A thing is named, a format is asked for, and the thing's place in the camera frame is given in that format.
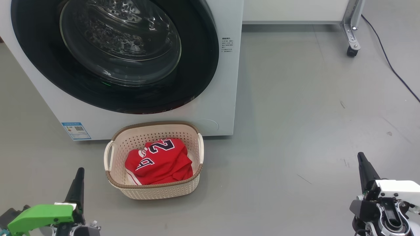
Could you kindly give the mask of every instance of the red clothing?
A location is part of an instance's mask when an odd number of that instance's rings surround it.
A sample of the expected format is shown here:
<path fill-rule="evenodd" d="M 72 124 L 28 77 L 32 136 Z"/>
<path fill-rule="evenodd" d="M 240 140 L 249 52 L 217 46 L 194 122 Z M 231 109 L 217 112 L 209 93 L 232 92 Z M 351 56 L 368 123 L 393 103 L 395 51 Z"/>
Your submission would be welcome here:
<path fill-rule="evenodd" d="M 125 167 L 134 185 L 165 184 L 192 177 L 192 161 L 180 139 L 146 143 L 144 150 L 129 152 Z"/>

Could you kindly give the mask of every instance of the gray floor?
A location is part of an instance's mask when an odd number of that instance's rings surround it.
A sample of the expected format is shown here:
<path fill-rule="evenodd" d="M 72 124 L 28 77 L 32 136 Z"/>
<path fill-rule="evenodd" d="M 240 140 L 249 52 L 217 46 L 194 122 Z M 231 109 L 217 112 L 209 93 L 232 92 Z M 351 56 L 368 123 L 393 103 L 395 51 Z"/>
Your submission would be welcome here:
<path fill-rule="evenodd" d="M 369 0 L 364 15 L 420 95 L 418 9 Z M 142 202 L 107 182 L 106 142 L 71 141 L 2 44 L 0 212 L 64 200 L 82 166 L 85 216 L 105 236 L 353 235 L 357 152 L 381 177 L 420 183 L 420 104 L 364 22 L 356 34 L 348 58 L 337 26 L 244 26 L 235 135 L 206 139 L 194 193 Z"/>

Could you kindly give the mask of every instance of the basket handle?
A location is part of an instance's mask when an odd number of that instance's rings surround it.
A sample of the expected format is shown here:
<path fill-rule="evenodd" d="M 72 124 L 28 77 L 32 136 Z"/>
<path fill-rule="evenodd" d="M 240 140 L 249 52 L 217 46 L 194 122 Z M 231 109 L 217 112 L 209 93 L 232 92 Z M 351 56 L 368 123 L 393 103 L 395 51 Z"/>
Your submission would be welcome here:
<path fill-rule="evenodd" d="M 202 164 L 204 162 L 204 140 L 200 133 L 198 134 L 198 144 L 198 150 L 200 152 L 200 164 Z"/>
<path fill-rule="evenodd" d="M 105 152 L 104 152 L 104 167 L 105 167 L 105 170 L 106 171 L 111 171 L 111 168 L 112 168 L 112 162 L 113 162 L 113 159 L 114 159 L 114 141 L 110 141 L 109 143 L 108 143 L 108 145 L 106 145 L 106 148 L 105 148 Z M 111 161 L 110 161 L 110 163 L 111 163 L 111 165 L 109 165 L 108 164 L 108 157 L 109 157 L 109 149 L 112 147 L 112 151 L 111 151 Z"/>

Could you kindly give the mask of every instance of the blue and white sticker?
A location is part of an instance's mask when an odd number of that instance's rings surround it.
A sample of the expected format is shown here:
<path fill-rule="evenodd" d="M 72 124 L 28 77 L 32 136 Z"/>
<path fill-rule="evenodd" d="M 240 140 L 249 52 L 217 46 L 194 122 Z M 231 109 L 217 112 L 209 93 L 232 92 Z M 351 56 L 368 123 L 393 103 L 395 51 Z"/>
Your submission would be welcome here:
<path fill-rule="evenodd" d="M 92 139 L 81 123 L 61 123 L 73 140 Z"/>

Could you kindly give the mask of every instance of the brown basket rim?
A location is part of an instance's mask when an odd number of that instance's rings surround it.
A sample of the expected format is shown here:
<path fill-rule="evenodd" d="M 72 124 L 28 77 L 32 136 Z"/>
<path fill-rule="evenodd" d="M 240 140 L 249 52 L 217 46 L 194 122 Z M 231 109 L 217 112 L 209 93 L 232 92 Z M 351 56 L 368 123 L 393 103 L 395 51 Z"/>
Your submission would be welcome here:
<path fill-rule="evenodd" d="M 146 126 L 161 126 L 161 125 L 186 125 L 189 126 L 191 128 L 193 128 L 197 134 L 200 133 L 200 131 L 198 130 L 198 128 L 191 124 L 188 123 L 186 121 L 154 121 L 154 122 L 147 122 L 147 123 L 141 123 L 141 124 L 136 124 L 136 125 L 130 125 L 130 126 L 126 126 L 122 129 L 120 129 L 116 134 L 114 134 L 114 136 L 112 137 L 112 141 L 115 141 L 115 139 L 118 137 L 118 135 L 120 135 L 122 132 L 132 129 L 132 128 L 140 128 L 140 127 L 146 127 Z"/>
<path fill-rule="evenodd" d="M 120 189 L 155 189 L 155 188 L 171 187 L 171 186 L 176 186 L 176 185 L 181 185 L 181 184 L 186 184 L 188 182 L 191 182 L 195 178 L 197 178 L 197 176 L 201 173 L 201 170 L 202 169 L 203 169 L 203 164 L 200 164 L 198 166 L 197 172 L 192 177 L 190 177 L 189 179 L 186 179 L 186 180 L 172 182 L 172 183 L 167 183 L 167 184 L 151 184 L 151 185 L 125 185 L 125 184 L 119 184 L 119 183 L 117 183 L 111 177 L 111 173 L 108 170 L 105 171 L 105 173 L 106 173 L 106 176 L 108 177 L 109 182 L 112 185 L 114 185 L 115 187 L 120 188 Z"/>

